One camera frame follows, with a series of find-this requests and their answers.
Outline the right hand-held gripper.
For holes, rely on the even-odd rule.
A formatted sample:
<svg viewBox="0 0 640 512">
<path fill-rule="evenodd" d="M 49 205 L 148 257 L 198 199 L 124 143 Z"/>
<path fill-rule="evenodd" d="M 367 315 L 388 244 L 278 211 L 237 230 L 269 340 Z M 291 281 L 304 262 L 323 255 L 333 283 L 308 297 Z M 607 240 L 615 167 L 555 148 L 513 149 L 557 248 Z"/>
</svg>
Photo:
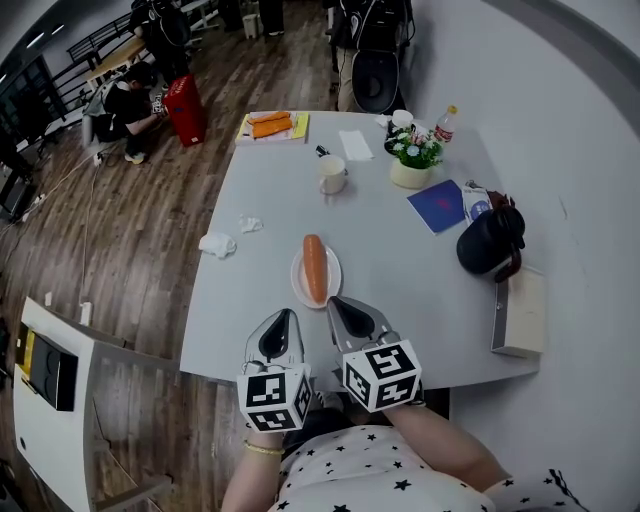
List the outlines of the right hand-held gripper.
<svg viewBox="0 0 640 512">
<path fill-rule="evenodd" d="M 384 314 L 340 296 L 328 298 L 326 313 L 342 386 L 351 397 L 371 413 L 413 401 L 422 367 L 410 341 L 400 337 Z"/>
</svg>

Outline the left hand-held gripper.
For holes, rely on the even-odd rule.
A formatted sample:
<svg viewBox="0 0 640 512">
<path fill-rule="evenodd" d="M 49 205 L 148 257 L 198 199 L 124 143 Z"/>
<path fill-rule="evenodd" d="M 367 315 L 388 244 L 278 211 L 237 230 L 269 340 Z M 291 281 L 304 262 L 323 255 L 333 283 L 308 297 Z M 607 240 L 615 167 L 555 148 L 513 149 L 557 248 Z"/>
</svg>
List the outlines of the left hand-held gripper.
<svg viewBox="0 0 640 512">
<path fill-rule="evenodd" d="M 260 433 L 300 430 L 312 398 L 311 367 L 296 313 L 281 309 L 249 336 L 245 361 L 237 376 L 240 410 Z"/>
</svg>

